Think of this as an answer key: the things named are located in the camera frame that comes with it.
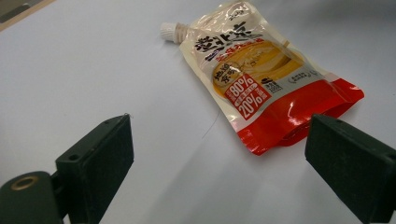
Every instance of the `white table surface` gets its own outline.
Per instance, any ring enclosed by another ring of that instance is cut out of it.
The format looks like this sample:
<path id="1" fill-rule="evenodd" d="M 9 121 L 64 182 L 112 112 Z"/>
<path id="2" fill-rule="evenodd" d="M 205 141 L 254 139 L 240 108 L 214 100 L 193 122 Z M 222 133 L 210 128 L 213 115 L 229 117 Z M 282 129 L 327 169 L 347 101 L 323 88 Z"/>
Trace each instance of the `white table surface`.
<path id="1" fill-rule="evenodd" d="M 101 223 L 360 223 L 305 160 L 305 140 L 249 153 L 160 38 L 221 1 L 57 0 L 0 33 L 0 185 L 132 116 L 135 162 Z M 252 0 L 365 98 L 341 117 L 396 147 L 396 2 Z"/>

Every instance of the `white spout cap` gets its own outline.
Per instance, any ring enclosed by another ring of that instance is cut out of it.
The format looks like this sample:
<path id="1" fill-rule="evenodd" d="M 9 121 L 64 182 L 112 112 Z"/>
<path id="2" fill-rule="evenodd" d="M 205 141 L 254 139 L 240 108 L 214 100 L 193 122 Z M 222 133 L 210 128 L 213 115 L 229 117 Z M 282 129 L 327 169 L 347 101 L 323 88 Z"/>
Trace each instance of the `white spout cap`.
<path id="1" fill-rule="evenodd" d="M 180 44 L 186 38 L 188 26 L 181 23 L 164 22 L 161 25 L 161 37 Z"/>
<path id="2" fill-rule="evenodd" d="M 161 25 L 161 37 L 164 40 L 175 42 L 176 23 L 164 22 Z"/>

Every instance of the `red label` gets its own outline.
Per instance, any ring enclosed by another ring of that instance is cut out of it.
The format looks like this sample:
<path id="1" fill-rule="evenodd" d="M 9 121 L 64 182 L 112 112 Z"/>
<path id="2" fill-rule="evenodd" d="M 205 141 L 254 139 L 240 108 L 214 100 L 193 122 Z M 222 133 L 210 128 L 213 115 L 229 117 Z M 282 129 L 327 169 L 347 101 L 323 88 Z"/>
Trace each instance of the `red label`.
<path id="1" fill-rule="evenodd" d="M 239 77 L 225 92 L 244 119 L 250 119 L 271 95 L 250 75 Z"/>

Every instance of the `cylindrical hole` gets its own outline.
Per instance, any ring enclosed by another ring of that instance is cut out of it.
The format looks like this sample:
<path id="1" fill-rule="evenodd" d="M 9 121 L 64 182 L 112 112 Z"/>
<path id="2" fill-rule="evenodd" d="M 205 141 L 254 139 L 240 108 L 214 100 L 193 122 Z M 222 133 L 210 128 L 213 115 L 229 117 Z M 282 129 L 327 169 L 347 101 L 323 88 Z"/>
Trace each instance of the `cylindrical hole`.
<path id="1" fill-rule="evenodd" d="M 24 178 L 15 181 L 15 183 L 11 185 L 11 189 L 13 190 L 27 189 L 32 187 L 37 181 L 38 181 L 38 177 L 35 175 L 26 176 Z"/>
<path id="2" fill-rule="evenodd" d="M 69 160 L 70 160 L 70 161 L 76 161 L 76 160 L 78 160 L 78 158 L 79 158 L 78 155 L 71 155 L 71 156 L 69 156 Z"/>

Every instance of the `yellow sauce image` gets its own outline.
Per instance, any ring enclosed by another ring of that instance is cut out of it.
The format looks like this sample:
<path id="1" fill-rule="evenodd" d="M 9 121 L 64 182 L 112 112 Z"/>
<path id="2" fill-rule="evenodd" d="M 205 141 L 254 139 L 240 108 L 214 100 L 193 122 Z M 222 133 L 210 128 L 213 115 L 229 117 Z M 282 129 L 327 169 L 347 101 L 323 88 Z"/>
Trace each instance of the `yellow sauce image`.
<path id="1" fill-rule="evenodd" d="M 264 83 L 285 77 L 303 64 L 297 55 L 291 58 L 271 41 L 262 41 L 243 47 L 220 62 L 213 71 L 213 86 L 224 96 L 228 87 L 243 74 Z"/>

